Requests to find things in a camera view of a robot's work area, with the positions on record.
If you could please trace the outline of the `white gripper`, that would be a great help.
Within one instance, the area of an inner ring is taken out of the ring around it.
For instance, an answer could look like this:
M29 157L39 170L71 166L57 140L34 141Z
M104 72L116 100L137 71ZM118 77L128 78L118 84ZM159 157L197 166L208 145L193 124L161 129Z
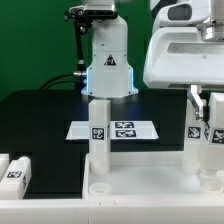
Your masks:
M196 27L165 27L151 37L143 81L149 88L187 90L195 118L207 122L209 106L202 87L224 86L224 41L203 41Z

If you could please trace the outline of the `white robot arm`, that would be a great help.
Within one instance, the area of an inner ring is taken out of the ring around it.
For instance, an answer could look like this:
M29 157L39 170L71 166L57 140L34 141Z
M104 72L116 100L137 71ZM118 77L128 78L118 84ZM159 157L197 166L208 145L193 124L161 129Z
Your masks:
M127 61L127 23L117 0L82 0L80 15L93 26L92 63L87 68L86 95L123 98L135 94ZM224 0L149 0L154 19L144 64L149 88L182 88L196 109L209 119L199 93L224 87Z

